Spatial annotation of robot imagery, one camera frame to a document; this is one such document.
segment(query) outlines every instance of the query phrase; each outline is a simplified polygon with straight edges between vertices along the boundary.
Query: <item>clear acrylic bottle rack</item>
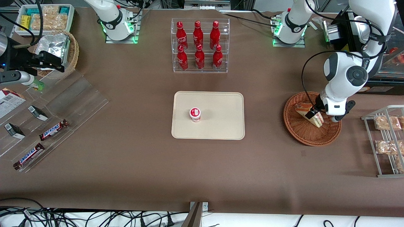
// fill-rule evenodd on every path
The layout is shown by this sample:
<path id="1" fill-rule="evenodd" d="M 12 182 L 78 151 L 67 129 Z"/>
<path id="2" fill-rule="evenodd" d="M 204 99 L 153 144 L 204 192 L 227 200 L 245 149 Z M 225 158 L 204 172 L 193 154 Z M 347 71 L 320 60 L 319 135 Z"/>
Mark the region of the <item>clear acrylic bottle rack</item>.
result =
<path id="1" fill-rule="evenodd" d="M 183 71 L 178 64 L 178 42 L 177 42 L 177 22 L 181 21 L 185 32 L 187 33 L 188 49 L 185 51 L 188 58 L 188 69 Z M 195 67 L 194 29 L 195 21 L 201 22 L 201 29 L 204 34 L 203 52 L 205 53 L 205 67 L 197 69 Z M 210 32 L 213 22 L 219 22 L 220 45 L 222 46 L 223 63 L 219 71 L 213 70 L 213 53 L 209 47 Z M 171 20 L 171 49 L 173 52 L 173 70 L 181 73 L 227 73 L 229 69 L 229 43 L 230 43 L 230 19 L 189 19 L 189 18 L 173 18 Z"/>

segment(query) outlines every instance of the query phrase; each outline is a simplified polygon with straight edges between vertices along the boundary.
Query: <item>small box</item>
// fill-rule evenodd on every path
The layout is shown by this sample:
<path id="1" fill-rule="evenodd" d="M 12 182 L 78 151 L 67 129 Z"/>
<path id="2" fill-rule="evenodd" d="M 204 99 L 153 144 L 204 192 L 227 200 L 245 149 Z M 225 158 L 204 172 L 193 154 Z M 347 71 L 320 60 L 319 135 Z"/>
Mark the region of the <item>small box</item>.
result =
<path id="1" fill-rule="evenodd" d="M 20 127 L 18 127 L 17 125 L 8 123 L 8 124 L 4 125 L 4 127 L 6 128 L 7 132 L 10 134 L 10 136 L 17 138 L 17 139 L 25 138 L 24 133 L 21 131 Z"/>
<path id="2" fill-rule="evenodd" d="M 0 118 L 10 113 L 17 106 L 25 102 L 24 96 L 4 88 L 0 91 Z"/>
<path id="3" fill-rule="evenodd" d="M 35 106 L 30 106 L 28 107 L 28 110 L 32 113 L 32 115 L 41 121 L 46 121 L 48 119 L 48 116 L 39 108 Z"/>

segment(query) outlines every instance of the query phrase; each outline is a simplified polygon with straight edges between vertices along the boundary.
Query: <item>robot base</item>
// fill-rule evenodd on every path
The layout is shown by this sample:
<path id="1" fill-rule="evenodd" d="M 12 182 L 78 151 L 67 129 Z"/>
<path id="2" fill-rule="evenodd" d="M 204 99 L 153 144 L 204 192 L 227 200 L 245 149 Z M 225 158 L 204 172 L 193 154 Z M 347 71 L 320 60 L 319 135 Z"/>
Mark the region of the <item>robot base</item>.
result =
<path id="1" fill-rule="evenodd" d="M 112 43 L 112 44 L 137 44 L 137 41 L 139 39 L 139 31 L 140 31 L 140 24 L 141 21 L 139 21 L 142 18 L 142 13 L 143 11 L 141 11 L 139 13 L 139 15 L 137 15 L 133 20 L 137 21 L 136 24 L 133 25 L 133 29 L 134 32 L 132 34 L 130 34 L 127 38 L 123 39 L 123 40 L 112 40 L 111 38 L 109 38 L 108 36 L 105 36 L 105 43 Z"/>
<path id="2" fill-rule="evenodd" d="M 272 17 L 271 18 L 271 24 L 276 25 L 276 26 L 279 25 L 279 20 L 280 20 L 279 16 L 280 15 L 276 15 L 275 17 Z M 272 31 L 272 34 L 274 34 L 275 33 L 275 28 L 271 27 L 271 31 Z M 306 47 L 304 36 L 301 37 L 299 39 L 299 41 L 297 41 L 295 44 L 287 44 L 287 43 L 282 42 L 275 35 L 272 36 L 272 46 L 274 46 L 274 47 L 298 47 L 298 48 L 305 48 Z"/>

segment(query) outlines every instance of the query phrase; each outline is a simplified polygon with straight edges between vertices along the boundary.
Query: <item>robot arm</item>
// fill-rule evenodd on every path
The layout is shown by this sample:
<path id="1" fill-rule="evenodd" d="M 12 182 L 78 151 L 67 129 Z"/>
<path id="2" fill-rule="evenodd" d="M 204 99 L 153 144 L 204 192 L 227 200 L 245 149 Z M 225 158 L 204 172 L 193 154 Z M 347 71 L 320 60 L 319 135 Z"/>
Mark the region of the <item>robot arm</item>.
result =
<path id="1" fill-rule="evenodd" d="M 114 4 L 114 0 L 84 0 L 97 13 L 105 33 L 112 40 L 123 40 L 135 30 L 133 13 Z"/>
<path id="2" fill-rule="evenodd" d="M 313 0 L 309 0 L 311 8 L 315 8 Z M 307 6 L 305 0 L 294 0 L 293 6 L 290 11 L 285 11 L 278 15 L 280 22 L 274 31 L 274 35 L 282 42 L 287 44 L 294 44 L 304 35 L 313 12 Z"/>
<path id="3" fill-rule="evenodd" d="M 383 34 L 372 29 L 365 50 L 352 53 L 360 57 L 333 53 L 326 59 L 324 74 L 328 84 L 317 97 L 315 107 L 307 113 L 308 118 L 318 109 L 324 109 L 327 115 L 335 116 L 333 121 L 341 120 L 355 105 L 354 101 L 347 103 L 347 99 L 380 70 L 383 54 L 378 55 L 383 52 L 397 14 L 394 0 L 349 0 L 349 5 L 353 12 L 380 28 Z"/>

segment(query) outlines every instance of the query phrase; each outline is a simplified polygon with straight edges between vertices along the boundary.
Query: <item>beige tray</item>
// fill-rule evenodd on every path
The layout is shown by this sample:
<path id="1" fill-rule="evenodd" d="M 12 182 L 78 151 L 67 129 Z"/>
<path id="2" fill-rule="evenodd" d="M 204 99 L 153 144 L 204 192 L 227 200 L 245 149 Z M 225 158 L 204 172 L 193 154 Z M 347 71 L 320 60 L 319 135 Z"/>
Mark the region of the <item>beige tray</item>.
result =
<path id="1" fill-rule="evenodd" d="M 189 110 L 201 110 L 191 121 Z M 174 95 L 171 134 L 177 139 L 244 138 L 244 98 L 237 92 L 179 91 Z"/>

